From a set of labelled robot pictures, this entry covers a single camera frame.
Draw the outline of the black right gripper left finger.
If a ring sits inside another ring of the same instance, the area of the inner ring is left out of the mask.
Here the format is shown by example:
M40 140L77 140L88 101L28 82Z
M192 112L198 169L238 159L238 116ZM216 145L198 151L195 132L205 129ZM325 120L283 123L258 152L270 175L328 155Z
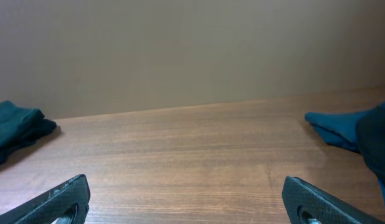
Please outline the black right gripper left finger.
M84 224L90 189L84 174L76 175L26 203L0 215L0 224Z

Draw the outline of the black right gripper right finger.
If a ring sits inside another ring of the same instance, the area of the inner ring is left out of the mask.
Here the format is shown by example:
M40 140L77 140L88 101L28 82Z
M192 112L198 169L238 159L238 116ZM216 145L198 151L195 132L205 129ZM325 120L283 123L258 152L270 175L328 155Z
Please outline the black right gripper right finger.
M292 224L385 224L299 177L285 178L282 200Z

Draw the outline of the black shorts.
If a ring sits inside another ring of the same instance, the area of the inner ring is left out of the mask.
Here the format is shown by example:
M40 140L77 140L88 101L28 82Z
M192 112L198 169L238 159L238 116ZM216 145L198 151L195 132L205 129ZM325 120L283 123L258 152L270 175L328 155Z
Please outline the black shorts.
M29 147L53 133L56 122L39 109L21 108L10 101L0 103L0 165L15 151Z

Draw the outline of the black garment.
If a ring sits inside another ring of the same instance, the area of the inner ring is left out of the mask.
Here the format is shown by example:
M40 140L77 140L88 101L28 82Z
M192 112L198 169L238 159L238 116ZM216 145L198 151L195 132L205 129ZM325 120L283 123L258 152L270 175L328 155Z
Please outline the black garment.
M385 105L373 109L357 122L356 135L366 165L385 188Z

